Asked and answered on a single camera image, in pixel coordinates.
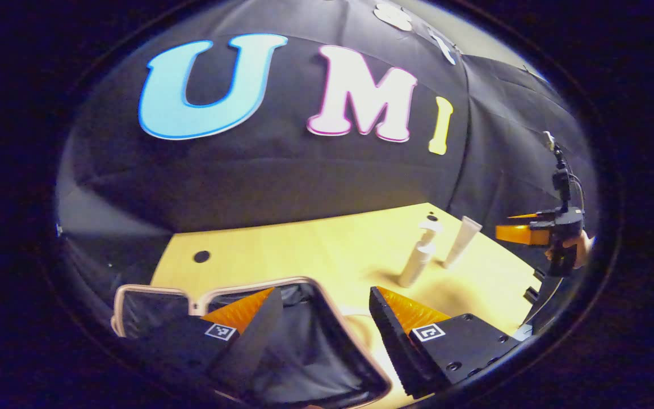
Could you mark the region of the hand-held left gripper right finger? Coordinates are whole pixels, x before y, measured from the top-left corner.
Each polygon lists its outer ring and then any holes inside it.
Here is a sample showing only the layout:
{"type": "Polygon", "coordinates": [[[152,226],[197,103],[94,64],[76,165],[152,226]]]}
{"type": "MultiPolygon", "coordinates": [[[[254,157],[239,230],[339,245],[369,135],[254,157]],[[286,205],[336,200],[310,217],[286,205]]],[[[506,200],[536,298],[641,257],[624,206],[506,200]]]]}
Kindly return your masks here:
{"type": "Polygon", "coordinates": [[[407,296],[373,286],[369,311],[405,393],[438,393],[493,365],[519,341],[475,314],[447,316],[407,296]]]}

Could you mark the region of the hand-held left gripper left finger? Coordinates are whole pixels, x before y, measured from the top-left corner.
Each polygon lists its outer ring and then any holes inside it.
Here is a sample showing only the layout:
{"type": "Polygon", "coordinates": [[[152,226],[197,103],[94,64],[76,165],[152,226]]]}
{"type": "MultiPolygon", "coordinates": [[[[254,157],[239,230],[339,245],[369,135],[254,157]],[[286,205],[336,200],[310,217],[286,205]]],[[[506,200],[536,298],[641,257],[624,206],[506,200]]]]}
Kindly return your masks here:
{"type": "Polygon", "coordinates": [[[180,394],[202,398],[246,392],[283,311],[269,287],[203,316],[166,319],[132,340],[149,373],[180,394]]]}

